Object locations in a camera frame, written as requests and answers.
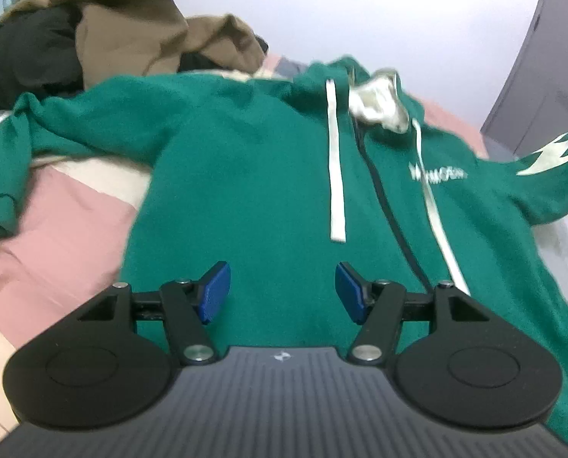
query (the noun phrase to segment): white wall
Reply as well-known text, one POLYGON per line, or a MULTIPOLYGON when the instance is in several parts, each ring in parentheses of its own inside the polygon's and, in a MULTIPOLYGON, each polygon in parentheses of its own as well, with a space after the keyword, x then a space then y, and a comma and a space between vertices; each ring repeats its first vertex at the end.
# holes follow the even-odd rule
POLYGON ((274 53, 310 62, 350 53, 371 72, 481 127, 538 0, 176 0, 190 15, 235 13, 274 53))

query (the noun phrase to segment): hoodie sleeve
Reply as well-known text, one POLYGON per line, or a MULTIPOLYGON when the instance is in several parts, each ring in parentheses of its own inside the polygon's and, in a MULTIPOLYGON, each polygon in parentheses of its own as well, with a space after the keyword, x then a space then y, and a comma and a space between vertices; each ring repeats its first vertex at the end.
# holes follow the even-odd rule
POLYGON ((568 214, 568 133, 505 165, 510 197, 532 225, 568 214))
POLYGON ((218 79, 120 76, 73 99, 21 95, 0 122, 0 238, 16 232, 33 156, 109 153, 154 166, 172 136, 188 125, 187 113, 227 87, 218 79), (184 123, 172 117, 181 111, 184 123))

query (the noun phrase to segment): ribbed surface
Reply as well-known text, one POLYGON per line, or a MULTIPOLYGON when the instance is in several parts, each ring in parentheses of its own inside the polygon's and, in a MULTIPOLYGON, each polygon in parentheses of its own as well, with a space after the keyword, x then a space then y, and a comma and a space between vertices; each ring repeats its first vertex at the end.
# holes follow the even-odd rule
POLYGON ((231 348, 110 429, 23 424, 0 443, 0 458, 568 458, 538 426, 501 436, 447 429, 408 408, 379 370, 332 348, 286 352, 231 348))

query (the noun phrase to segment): brown jacket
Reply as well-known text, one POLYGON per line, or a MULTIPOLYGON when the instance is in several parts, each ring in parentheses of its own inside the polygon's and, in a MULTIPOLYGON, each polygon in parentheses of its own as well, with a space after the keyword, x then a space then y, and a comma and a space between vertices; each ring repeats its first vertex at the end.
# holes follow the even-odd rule
POLYGON ((232 15, 182 16, 172 0, 21 0, 16 11, 78 4, 76 51, 85 89, 119 74, 174 73, 180 55, 199 52, 229 69, 254 73, 265 55, 252 29, 232 15))

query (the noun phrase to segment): hoodie zipper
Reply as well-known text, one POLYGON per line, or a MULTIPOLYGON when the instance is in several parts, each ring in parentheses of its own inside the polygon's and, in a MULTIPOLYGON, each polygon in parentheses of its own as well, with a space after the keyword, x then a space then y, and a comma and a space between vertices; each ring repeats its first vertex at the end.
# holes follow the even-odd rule
MULTIPOLYGON (((354 69, 352 69, 350 73, 350 85, 353 86, 354 82, 355 82, 355 74, 354 74, 354 69)), ((365 147, 366 130, 361 129, 358 126, 358 121, 353 115, 349 114, 349 117, 350 120, 352 121, 354 129, 354 137, 356 139, 356 147, 358 148, 358 153, 360 153, 360 157, 364 160, 365 165, 369 171, 369 175, 371 176, 373 187, 375 189, 375 194, 378 197, 379 205, 381 206, 382 211, 384 212, 384 216, 386 217, 390 229, 392 230, 392 233, 395 236, 396 242, 399 245, 399 248, 401 249, 403 256, 405 257, 407 264, 411 268, 411 271, 418 278, 418 280, 424 287, 424 290, 428 293, 432 293, 433 292, 432 284, 428 276, 420 266, 418 259, 413 254, 411 246, 409 245, 409 242, 405 238, 405 235, 402 233, 401 226, 396 220, 395 214, 392 211, 392 208, 390 207, 390 203, 388 202, 388 199, 386 197, 386 192, 384 191, 384 185, 382 183, 381 177, 379 176, 378 168, 375 166, 375 164, 373 163, 373 161, 366 152, 366 147, 365 147)))

